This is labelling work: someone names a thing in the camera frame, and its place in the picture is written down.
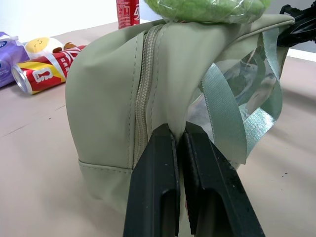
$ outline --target beige table surface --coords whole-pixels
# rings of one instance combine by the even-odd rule
[[[77,45],[109,24],[58,36]],[[267,237],[316,237],[316,63],[287,58],[276,126],[238,172]],[[0,237],[120,237],[124,218],[87,192],[65,85],[34,96],[0,89]]]

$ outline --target sage green bag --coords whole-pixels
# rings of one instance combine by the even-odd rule
[[[69,71],[66,103],[93,195],[125,212],[132,170],[164,123],[176,139],[188,119],[202,125],[231,164],[245,164],[281,111],[287,49],[276,41],[293,23],[285,15],[245,25],[155,21],[88,45]]]

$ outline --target purple packaging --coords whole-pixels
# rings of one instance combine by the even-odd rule
[[[29,57],[18,37],[10,37],[0,32],[0,87],[14,81],[11,73],[14,64],[28,60]]]

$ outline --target plastic wrap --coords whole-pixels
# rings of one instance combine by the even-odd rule
[[[168,21],[251,23],[260,18],[271,0],[145,0]]]

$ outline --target plush toy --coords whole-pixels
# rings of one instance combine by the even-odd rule
[[[54,38],[42,37],[31,40],[24,48],[30,59],[36,59],[48,53],[52,53],[54,49],[63,47],[63,44]]]
[[[186,22],[250,23],[271,0],[145,0],[157,14]]]

